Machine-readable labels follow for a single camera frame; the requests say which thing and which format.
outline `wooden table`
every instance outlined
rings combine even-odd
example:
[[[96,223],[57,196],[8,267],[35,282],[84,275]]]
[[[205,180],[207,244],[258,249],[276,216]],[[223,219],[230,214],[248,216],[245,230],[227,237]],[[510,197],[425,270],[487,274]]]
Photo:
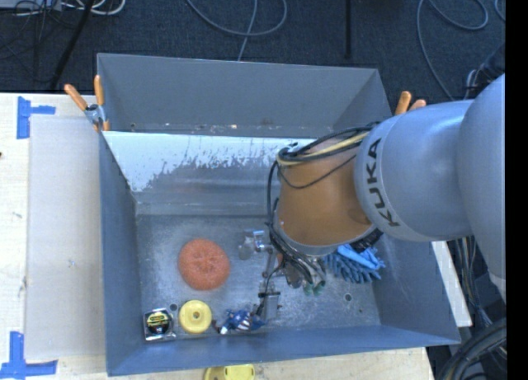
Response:
[[[28,166],[31,138],[17,139],[16,93],[0,93],[0,363],[9,360],[9,332],[24,332],[26,250],[28,215]],[[66,95],[23,94],[33,106],[55,106],[58,115],[79,116],[80,110]],[[85,97],[95,102],[93,97]],[[439,246],[437,256],[446,258]],[[469,314],[460,293],[450,256],[441,264],[451,303],[457,302],[455,318],[467,326]],[[325,378],[332,379],[433,379],[423,348],[348,354],[313,359],[254,364],[256,379]],[[134,379],[202,379],[205,370],[126,376]],[[59,358],[57,373],[47,378],[107,378],[104,355],[79,355]]]

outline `blue tape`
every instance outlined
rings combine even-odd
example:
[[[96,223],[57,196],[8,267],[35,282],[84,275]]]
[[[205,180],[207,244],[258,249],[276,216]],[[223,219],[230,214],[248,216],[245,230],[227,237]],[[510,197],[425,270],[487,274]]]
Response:
[[[24,335],[12,331],[9,335],[9,362],[2,363],[0,378],[25,380],[29,376],[49,376],[57,372],[57,362],[26,364],[24,359]]]
[[[30,116],[33,114],[54,115],[55,108],[53,106],[31,107],[31,101],[19,96],[16,117],[16,139],[30,137]]]

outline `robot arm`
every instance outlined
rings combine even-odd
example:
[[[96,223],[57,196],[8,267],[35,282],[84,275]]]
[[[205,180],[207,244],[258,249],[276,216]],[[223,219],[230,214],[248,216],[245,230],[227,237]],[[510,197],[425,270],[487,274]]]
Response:
[[[409,102],[380,124],[279,152],[274,245],[304,262],[310,283],[310,271],[323,279],[315,261],[375,230],[418,242],[474,236],[506,302],[504,75],[474,100],[405,111]]]
[[[506,302],[504,75],[472,101],[426,106],[376,126],[357,153],[357,199],[390,237],[473,235]]]

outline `black tripod leg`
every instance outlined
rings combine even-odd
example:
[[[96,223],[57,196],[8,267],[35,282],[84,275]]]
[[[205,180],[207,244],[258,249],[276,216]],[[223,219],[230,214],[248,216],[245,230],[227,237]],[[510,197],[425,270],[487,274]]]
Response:
[[[51,83],[49,85],[50,90],[55,90],[57,87],[57,83],[59,82],[59,78],[63,73],[64,68],[66,67],[66,63],[68,63],[69,56],[73,52],[73,48],[75,47],[75,44],[77,43],[77,40],[79,36],[81,35],[81,32],[83,31],[83,28],[88,20],[88,17],[90,16],[90,13],[92,12],[93,4],[96,0],[87,0],[86,4],[84,5],[84,11],[82,12],[81,19],[77,26],[75,27],[75,31],[72,35],[72,38],[68,42],[68,46],[63,52],[63,55],[60,57],[59,63],[57,64],[57,68],[55,69],[54,76],[51,79]]]

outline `blue object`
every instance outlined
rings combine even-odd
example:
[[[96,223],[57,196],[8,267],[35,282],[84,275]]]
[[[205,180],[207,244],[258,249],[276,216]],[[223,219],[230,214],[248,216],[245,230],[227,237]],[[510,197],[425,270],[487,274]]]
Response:
[[[255,331],[266,323],[259,316],[247,310],[227,311],[228,318],[222,325],[219,333],[225,335],[228,331]]]
[[[31,101],[19,96],[16,122],[16,139],[30,137],[30,116],[33,114],[54,115],[55,108],[53,106],[31,107]]]
[[[17,331],[10,333],[9,362],[0,367],[0,378],[24,380],[28,376],[49,376],[57,371],[57,361],[26,364],[24,359],[24,335]]]
[[[385,267],[385,263],[375,256],[376,252],[371,246],[358,253],[346,244],[325,256],[324,264],[336,277],[342,277],[354,284],[372,282],[374,279],[381,279],[378,270]]]

